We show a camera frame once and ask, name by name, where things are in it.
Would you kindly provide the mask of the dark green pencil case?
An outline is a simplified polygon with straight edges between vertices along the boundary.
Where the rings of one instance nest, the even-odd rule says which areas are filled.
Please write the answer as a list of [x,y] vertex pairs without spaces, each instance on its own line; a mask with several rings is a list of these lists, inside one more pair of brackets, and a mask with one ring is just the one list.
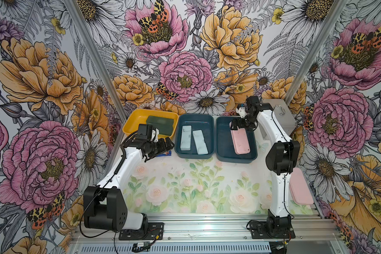
[[173,126],[167,124],[152,124],[152,126],[158,129],[159,134],[171,136],[173,134]]
[[153,115],[149,116],[146,119],[146,124],[150,124],[153,126],[163,125],[163,126],[171,126],[172,127],[173,123],[174,123],[174,119],[166,118],[166,117],[153,116]]

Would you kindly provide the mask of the large teal plastic tray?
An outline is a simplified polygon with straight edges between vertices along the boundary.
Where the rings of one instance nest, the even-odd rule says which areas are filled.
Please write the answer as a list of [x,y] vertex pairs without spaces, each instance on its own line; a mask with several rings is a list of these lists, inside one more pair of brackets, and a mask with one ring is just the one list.
[[216,154],[221,162],[249,164],[257,158],[257,146],[253,132],[247,132],[251,152],[237,155],[234,150],[230,123],[234,116],[220,116],[216,120]]

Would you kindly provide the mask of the light blue pencil case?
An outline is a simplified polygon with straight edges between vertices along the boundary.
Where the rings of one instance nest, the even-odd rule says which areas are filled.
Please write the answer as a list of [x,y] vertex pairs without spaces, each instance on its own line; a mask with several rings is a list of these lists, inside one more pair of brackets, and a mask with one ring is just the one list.
[[191,139],[192,139],[192,127],[182,126],[181,144],[180,144],[180,149],[182,151],[190,151]]
[[194,130],[192,132],[193,139],[195,142],[196,152],[198,155],[207,155],[208,149],[204,140],[204,135],[202,130]]

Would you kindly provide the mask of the silver metal case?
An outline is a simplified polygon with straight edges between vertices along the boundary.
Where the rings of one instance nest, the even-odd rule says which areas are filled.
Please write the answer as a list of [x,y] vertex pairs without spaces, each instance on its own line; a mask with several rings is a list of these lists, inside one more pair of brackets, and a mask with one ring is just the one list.
[[277,118],[284,131],[291,135],[297,127],[297,122],[289,107],[283,99],[262,99],[263,103],[269,103],[274,109],[274,116]]

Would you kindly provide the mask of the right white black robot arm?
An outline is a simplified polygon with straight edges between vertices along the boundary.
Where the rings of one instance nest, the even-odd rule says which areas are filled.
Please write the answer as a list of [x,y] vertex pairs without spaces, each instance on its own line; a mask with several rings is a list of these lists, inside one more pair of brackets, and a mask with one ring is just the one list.
[[289,232],[293,219],[289,211],[289,186],[300,143],[284,131],[273,107],[261,102],[257,96],[248,97],[245,104],[237,106],[236,112],[239,117],[232,120],[231,130],[245,129],[252,132],[260,127],[272,143],[265,160],[272,177],[272,204],[265,223],[266,231],[272,236],[283,231]]

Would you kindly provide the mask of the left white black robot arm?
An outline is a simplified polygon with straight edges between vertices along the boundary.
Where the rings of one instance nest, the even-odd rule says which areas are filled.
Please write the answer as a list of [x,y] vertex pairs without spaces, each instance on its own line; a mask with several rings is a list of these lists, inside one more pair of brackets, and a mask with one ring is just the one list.
[[128,210],[123,197],[130,177],[141,162],[147,162],[174,148],[169,137],[159,138],[159,130],[150,124],[140,124],[120,144],[120,158],[95,186],[83,193],[84,226],[91,229],[121,232],[134,230],[146,233],[148,218],[145,214]]

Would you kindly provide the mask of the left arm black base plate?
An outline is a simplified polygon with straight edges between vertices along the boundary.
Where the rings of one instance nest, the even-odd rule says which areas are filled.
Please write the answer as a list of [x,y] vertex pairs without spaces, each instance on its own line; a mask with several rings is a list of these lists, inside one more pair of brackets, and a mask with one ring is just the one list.
[[161,240],[164,234],[163,222],[149,222],[147,226],[139,230],[123,230],[118,239],[120,241],[154,241],[155,238]]

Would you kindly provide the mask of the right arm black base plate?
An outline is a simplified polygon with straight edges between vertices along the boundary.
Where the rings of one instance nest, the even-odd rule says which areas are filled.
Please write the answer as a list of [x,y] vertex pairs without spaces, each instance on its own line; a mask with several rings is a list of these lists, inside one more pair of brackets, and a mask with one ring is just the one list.
[[296,235],[291,224],[287,226],[268,226],[267,222],[250,220],[246,229],[253,239],[295,239]]

